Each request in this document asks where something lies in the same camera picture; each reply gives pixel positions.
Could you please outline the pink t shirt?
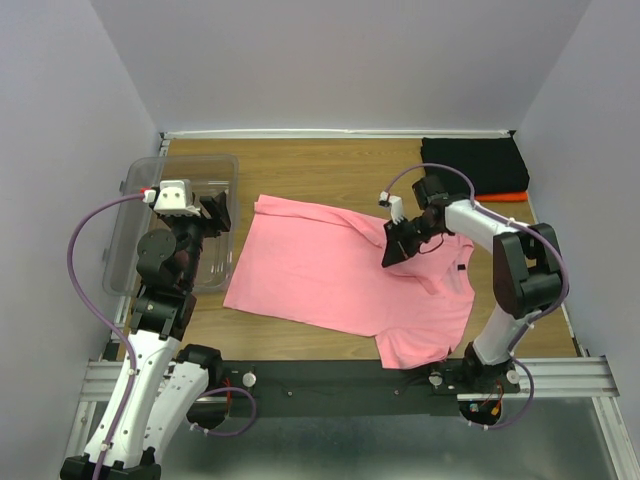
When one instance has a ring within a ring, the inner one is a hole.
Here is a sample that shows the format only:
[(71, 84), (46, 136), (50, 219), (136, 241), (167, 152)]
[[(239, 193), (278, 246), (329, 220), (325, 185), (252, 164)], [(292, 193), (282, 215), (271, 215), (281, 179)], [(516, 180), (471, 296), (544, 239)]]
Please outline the pink t shirt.
[(438, 236), (388, 268), (380, 218), (260, 195), (224, 306), (369, 337), (386, 369), (446, 359), (474, 302), (474, 245)]

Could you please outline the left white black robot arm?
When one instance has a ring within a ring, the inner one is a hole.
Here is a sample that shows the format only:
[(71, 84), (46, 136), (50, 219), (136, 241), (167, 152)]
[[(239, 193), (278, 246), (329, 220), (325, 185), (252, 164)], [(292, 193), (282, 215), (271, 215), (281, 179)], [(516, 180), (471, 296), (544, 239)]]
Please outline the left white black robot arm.
[(218, 350), (181, 341), (196, 306), (203, 244), (230, 231), (227, 194), (196, 196), (181, 181), (143, 189), (163, 222), (137, 243), (136, 295), (126, 355), (111, 398), (82, 454), (65, 459), (62, 479), (158, 479), (161, 461), (198, 396), (222, 380)]

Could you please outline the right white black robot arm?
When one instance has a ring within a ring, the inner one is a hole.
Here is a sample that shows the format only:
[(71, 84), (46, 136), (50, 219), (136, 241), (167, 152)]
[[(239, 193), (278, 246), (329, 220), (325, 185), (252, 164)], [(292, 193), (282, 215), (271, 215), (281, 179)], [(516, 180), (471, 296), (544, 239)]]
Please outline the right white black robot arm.
[(416, 256), (432, 237), (459, 234), (492, 256), (496, 306), (483, 331), (465, 349), (451, 373), (457, 393), (480, 392), (512, 373), (512, 354), (524, 335), (542, 317), (561, 306), (569, 291), (568, 274), (555, 230), (548, 224), (527, 225), (483, 207), (475, 193), (448, 193), (439, 178), (426, 175), (412, 190), (421, 210), (408, 219), (403, 201), (389, 189), (378, 199), (388, 209), (384, 226), (383, 267)]

